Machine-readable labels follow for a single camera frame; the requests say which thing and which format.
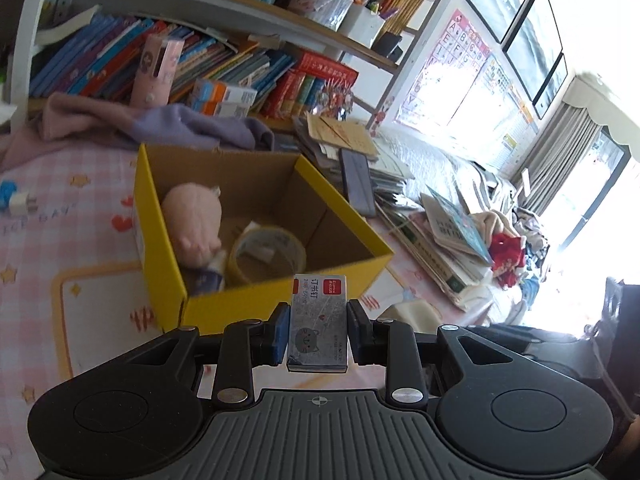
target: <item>yellow cardboard box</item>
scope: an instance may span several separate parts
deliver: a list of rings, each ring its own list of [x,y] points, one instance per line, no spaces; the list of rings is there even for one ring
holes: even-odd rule
[[[225,249],[252,220],[279,225],[305,246],[306,272],[346,276],[348,298],[362,295],[393,255],[304,156],[143,145],[134,227],[151,304],[164,330],[195,325],[201,333],[221,333],[238,320],[267,319],[278,302],[291,300],[292,278],[188,296],[193,276],[178,268],[160,209],[165,194],[185,182],[220,186]]]

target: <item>bookshelf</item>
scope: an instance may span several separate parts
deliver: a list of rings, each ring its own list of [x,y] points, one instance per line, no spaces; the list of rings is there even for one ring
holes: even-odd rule
[[[278,35],[282,40],[323,52],[333,47],[338,60],[351,54],[392,75],[388,84],[376,90],[380,98],[376,104],[367,103],[358,96],[354,102],[367,113],[367,128],[375,128],[398,98],[404,98],[416,70],[421,66],[422,51],[427,39],[438,33],[438,24],[450,12],[453,0],[434,0],[422,25],[405,33],[413,40],[398,64],[373,52],[349,38],[286,9],[258,0],[24,0],[15,40],[14,58],[10,69],[10,102],[17,105],[12,118],[12,130],[20,128],[28,115],[42,109],[43,100],[29,99],[31,58],[34,39],[44,6],[52,9],[56,23],[65,21],[80,10],[100,4],[102,12],[110,14],[137,14],[155,16],[169,21],[193,23],[199,27],[219,30],[242,30],[259,35]],[[268,124],[274,129],[290,129],[289,123]]]
[[[146,0],[146,4],[144,0],[138,0],[136,7],[133,8],[128,6],[127,0],[94,0],[94,2],[101,3],[105,12],[113,13],[127,12],[135,9],[138,12],[146,11],[147,14],[157,15],[157,9],[161,9],[164,2],[168,3],[167,6],[175,7],[175,3],[170,2],[169,0],[164,0],[164,2],[160,2],[158,0]],[[220,23],[223,22],[224,25],[235,25],[235,28],[242,30],[245,25],[258,25],[257,23],[252,23],[252,21],[261,21],[267,29],[271,30],[271,34],[277,32],[281,36],[284,36],[289,32],[292,35],[305,36],[311,41],[333,46],[341,51],[348,52],[349,54],[359,57],[360,59],[363,59],[364,61],[367,61],[368,63],[371,63],[372,65],[389,73],[394,73],[398,68],[393,61],[380,56],[380,54],[376,54],[373,50],[358,43],[357,41],[350,40],[350,38],[347,38],[330,28],[323,27],[319,23],[313,22],[304,16],[299,16],[289,10],[281,9],[280,7],[269,5],[259,0],[185,0],[185,3],[186,2],[192,2],[190,9],[175,9],[173,16],[164,16],[164,13],[162,16],[167,19],[176,18],[177,16],[175,14],[177,12],[185,15],[189,13],[190,10],[193,10],[193,4],[204,3],[209,7],[216,7],[217,9],[225,10],[228,13],[228,16],[215,16],[215,23],[206,23],[207,26],[220,26]],[[184,20],[197,23],[188,15],[185,15]],[[243,30],[243,32],[256,32],[255,26],[250,28],[252,30]]]

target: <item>blanket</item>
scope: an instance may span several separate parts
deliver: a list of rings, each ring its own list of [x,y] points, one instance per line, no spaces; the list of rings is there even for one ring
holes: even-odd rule
[[[0,171],[44,153],[56,152],[78,139],[136,150],[148,144],[272,150],[273,132],[257,119],[205,116],[185,105],[150,110],[130,108],[89,97],[55,93],[40,117],[12,133]]]

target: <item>curtain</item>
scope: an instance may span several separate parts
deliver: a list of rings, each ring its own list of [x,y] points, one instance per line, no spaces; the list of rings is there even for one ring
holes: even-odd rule
[[[589,152],[601,129],[591,120],[587,108],[562,103],[514,177],[513,184],[519,188],[520,173],[529,168],[531,193],[522,206],[542,215],[573,168]]]

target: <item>pencil holder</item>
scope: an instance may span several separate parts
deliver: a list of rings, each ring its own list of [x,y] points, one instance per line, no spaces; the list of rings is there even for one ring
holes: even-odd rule
[[[373,41],[376,39],[385,20],[380,18],[375,12],[371,12],[367,7],[362,5],[352,5],[338,32],[357,41],[364,46],[371,48]]]
[[[353,0],[291,0],[289,10],[338,30]]]

